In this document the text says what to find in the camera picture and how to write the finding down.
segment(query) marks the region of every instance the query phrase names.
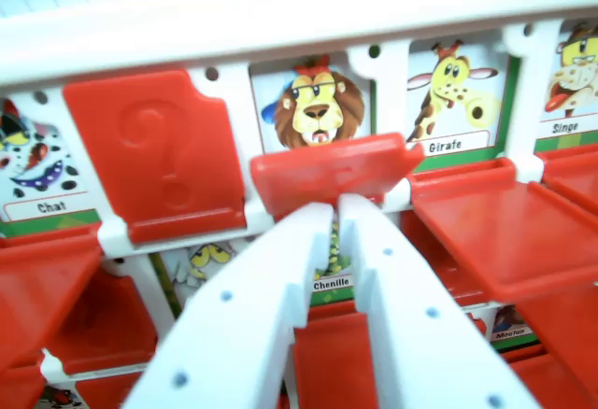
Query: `question mark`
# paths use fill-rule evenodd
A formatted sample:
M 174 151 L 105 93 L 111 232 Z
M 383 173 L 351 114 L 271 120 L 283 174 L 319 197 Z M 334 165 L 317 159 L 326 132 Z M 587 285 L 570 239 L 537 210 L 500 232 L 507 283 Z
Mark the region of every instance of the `question mark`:
M 152 100 L 125 108 L 121 117 L 121 140 L 148 155 L 158 151 L 161 171 L 160 202 L 173 210 L 188 206 L 192 193 L 177 175 L 177 154 L 182 151 L 185 112 L 167 101 Z

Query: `red plastic flap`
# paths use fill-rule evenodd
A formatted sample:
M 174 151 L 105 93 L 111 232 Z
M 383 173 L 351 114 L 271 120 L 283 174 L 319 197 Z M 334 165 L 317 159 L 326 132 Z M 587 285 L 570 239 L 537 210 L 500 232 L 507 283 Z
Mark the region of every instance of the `red plastic flap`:
M 132 242 L 245 227 L 226 104 L 186 71 L 69 84 L 64 97 Z
M 521 381 L 545 409 L 591 409 L 590 397 L 550 355 L 511 364 Z
M 598 287 L 550 294 L 520 303 L 517 310 L 598 404 Z
M 373 135 L 256 157 L 251 175 L 266 210 L 280 219 L 310 202 L 336 205 L 343 193 L 381 202 L 423 157 L 399 134 Z
M 0 249 L 0 370 L 45 346 L 102 255 L 95 233 L 14 245 Z
M 537 155 L 545 163 L 542 180 L 551 189 L 598 216 L 598 145 Z
M 338 307 L 341 313 L 345 309 Z M 300 407 L 378 407 L 365 314 L 310 321 L 295 330 L 293 357 Z
M 460 306 L 485 303 L 489 300 L 476 280 L 452 258 L 413 211 L 402 212 L 399 224 L 403 234 L 428 261 L 442 284 Z
M 412 199 L 488 297 L 516 302 L 596 279 L 598 219 L 537 183 L 516 182 L 510 162 L 487 163 L 492 168 L 481 164 L 479 172 L 445 170 L 446 185 L 414 175 Z
M 28 355 L 31 363 L 27 366 L 14 367 L 0 374 L 2 409 L 30 409 L 36 405 L 46 382 L 39 371 L 43 358 L 40 353 Z
M 133 279 L 98 270 L 47 348 L 78 374 L 147 362 L 156 342 Z
M 93 409 L 120 409 L 141 374 L 120 374 L 109 378 L 79 381 L 78 393 Z

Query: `cartoon animal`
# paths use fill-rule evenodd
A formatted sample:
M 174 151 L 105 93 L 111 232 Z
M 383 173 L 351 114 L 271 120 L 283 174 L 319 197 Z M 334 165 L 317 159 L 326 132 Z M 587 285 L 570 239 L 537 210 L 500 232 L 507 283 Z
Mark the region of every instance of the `cartoon animal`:
M 70 161 L 62 138 L 49 126 L 22 118 L 5 101 L 0 112 L 0 179 L 12 186 L 12 195 L 42 197 L 49 188 L 61 193 L 78 187 L 78 170 Z
M 188 262 L 178 265 L 175 281 L 199 288 L 236 254 L 230 243 L 205 244 L 193 250 Z
M 330 245 L 330 253 L 328 256 L 328 267 L 326 270 L 316 270 L 315 279 L 319 280 L 323 276 L 330 276 L 335 275 L 341 272 L 342 270 L 349 267 L 350 261 L 347 257 L 343 257 L 339 254 L 339 245 L 338 245 L 338 222 L 333 222 L 333 233 L 332 233 L 332 242 Z
M 40 400 L 51 404 L 52 409 L 65 409 L 66 407 L 81 406 L 82 402 L 78 400 L 70 390 L 53 388 L 52 386 L 45 386 L 41 394 Z
M 492 332 L 508 330 L 513 325 L 525 325 L 525 320 L 523 320 L 519 313 L 515 310 L 515 306 L 504 306 L 498 311 L 498 313 L 496 313 L 494 329 Z
M 598 26 L 588 29 L 578 24 L 566 42 L 557 47 L 561 68 L 548 84 L 545 110 L 564 110 L 570 118 L 577 107 L 598 101 Z
M 407 82 L 407 90 L 416 90 L 430 84 L 430 90 L 421 104 L 421 112 L 415 120 L 415 129 L 407 141 L 420 141 L 432 135 L 440 112 L 451 109 L 455 103 L 465 108 L 467 120 L 476 128 L 490 126 L 500 110 L 500 101 L 490 93 L 472 90 L 463 84 L 468 78 L 493 78 L 498 72 L 493 68 L 472 69 L 469 59 L 457 57 L 463 44 L 457 40 L 450 48 L 444 49 L 439 43 L 432 47 L 438 62 L 432 73 L 414 76 Z
M 308 66 L 295 66 L 297 77 L 274 105 L 278 140 L 287 148 L 317 146 L 352 138 L 363 122 L 365 105 L 359 88 L 345 76 L 331 71 L 329 56 Z

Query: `name label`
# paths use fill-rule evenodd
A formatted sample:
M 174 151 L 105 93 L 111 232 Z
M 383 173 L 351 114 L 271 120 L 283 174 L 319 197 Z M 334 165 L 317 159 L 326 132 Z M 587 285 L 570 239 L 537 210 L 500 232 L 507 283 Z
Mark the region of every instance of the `name label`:
M 314 281 L 314 292 L 323 290 L 350 288 L 353 286 L 353 275 L 337 275 Z
M 554 136 L 583 134 L 598 129 L 598 113 L 580 117 L 563 118 L 540 122 L 538 139 Z
M 531 334 L 532 333 L 532 329 L 528 326 L 524 326 L 524 327 L 517 327 L 517 328 L 512 328 L 510 330 L 505 330 L 505 331 L 499 331 L 499 332 L 493 332 L 492 333 L 492 340 L 493 341 L 500 341 L 501 339 L 508 339 L 509 337 L 519 337 L 519 336 L 523 336 L 525 334 Z
M 487 148 L 490 144 L 490 133 L 488 131 L 471 132 L 469 134 L 458 134 L 428 138 L 420 141 L 423 145 L 426 157 L 436 155 L 453 154 L 466 150 Z M 411 148 L 415 143 L 407 143 Z
M 76 211 L 93 209 L 87 192 L 76 192 L 63 196 L 49 196 L 30 201 L 11 202 L 4 205 L 8 221 L 44 218 L 64 215 Z

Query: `cartoon giraffe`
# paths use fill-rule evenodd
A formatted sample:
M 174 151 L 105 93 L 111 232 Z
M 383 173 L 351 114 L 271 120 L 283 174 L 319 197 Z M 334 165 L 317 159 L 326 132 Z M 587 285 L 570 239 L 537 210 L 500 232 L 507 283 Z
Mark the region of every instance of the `cartoon giraffe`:
M 487 92 L 464 87 L 466 79 L 486 79 L 498 74 L 493 68 L 471 69 L 469 59 L 457 57 L 463 44 L 457 40 L 444 49 L 439 43 L 432 47 L 438 63 L 432 73 L 414 76 L 407 82 L 407 90 L 416 90 L 430 84 L 430 90 L 421 104 L 421 112 L 415 120 L 415 129 L 407 141 L 429 138 L 443 108 L 452 108 L 455 102 L 463 105 L 469 123 L 478 128 L 490 126 L 499 113 L 500 101 Z

